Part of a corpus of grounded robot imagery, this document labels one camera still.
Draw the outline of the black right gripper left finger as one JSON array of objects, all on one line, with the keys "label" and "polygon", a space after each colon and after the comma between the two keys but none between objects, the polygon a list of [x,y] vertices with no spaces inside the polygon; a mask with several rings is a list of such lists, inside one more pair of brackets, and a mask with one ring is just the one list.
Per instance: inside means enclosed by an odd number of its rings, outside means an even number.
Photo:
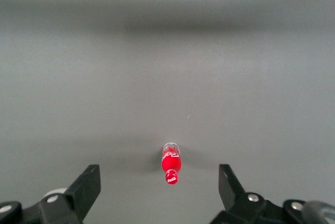
[{"label": "black right gripper left finger", "polygon": [[51,190],[24,209],[22,223],[83,223],[100,192],[100,167],[89,165],[69,187]]}]

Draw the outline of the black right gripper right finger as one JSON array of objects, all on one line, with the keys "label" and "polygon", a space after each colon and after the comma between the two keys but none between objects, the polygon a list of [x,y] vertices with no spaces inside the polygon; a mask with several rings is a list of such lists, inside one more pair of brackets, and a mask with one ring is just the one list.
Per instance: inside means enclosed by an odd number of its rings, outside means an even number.
[{"label": "black right gripper right finger", "polygon": [[218,189],[224,210],[212,223],[288,223],[282,207],[246,192],[228,164],[219,166]]}]

